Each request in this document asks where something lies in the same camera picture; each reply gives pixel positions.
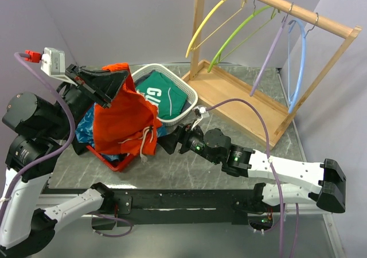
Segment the orange drawstring shorts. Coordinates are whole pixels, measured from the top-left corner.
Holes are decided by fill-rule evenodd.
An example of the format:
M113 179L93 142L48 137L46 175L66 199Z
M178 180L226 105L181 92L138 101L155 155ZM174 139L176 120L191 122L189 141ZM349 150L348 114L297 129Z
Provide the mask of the orange drawstring shorts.
M93 140L95 150L101 154L131 154L140 156L142 162L156 151L158 129L163 126L158 119L158 107L136 91L127 63L102 67L104 71L126 71L127 78L110 108L94 107Z

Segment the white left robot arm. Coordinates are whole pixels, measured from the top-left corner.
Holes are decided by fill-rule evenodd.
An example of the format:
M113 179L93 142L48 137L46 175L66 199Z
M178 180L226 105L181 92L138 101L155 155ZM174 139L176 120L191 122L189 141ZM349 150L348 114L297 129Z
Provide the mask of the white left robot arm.
M129 71L88 71L70 65L68 81L50 87L55 103L21 92L9 102L3 123L16 134L6 157L1 197L1 256L28 257L44 249L63 227L91 213L114 209L114 192L95 183L81 195L40 209L37 201L75 129L95 104L110 108Z

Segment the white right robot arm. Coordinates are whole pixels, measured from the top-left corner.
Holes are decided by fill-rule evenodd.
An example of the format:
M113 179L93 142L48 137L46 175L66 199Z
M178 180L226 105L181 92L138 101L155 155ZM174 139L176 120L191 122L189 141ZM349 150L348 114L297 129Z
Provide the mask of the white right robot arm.
M279 181L280 185L256 185L251 205L257 211L280 202L316 204L324 211L346 211L346 175L337 161L300 162L270 156L231 142L218 128L203 132L199 126L178 125L173 132L158 139L168 153L192 151L233 177L265 178Z

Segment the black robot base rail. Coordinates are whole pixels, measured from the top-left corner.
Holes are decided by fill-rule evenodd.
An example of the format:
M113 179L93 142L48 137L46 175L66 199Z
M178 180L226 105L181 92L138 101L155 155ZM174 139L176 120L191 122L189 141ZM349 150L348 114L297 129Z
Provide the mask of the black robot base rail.
M204 224L246 225L248 216L279 212L280 206L262 202L260 189L114 189L111 204L100 214L117 216L134 225Z

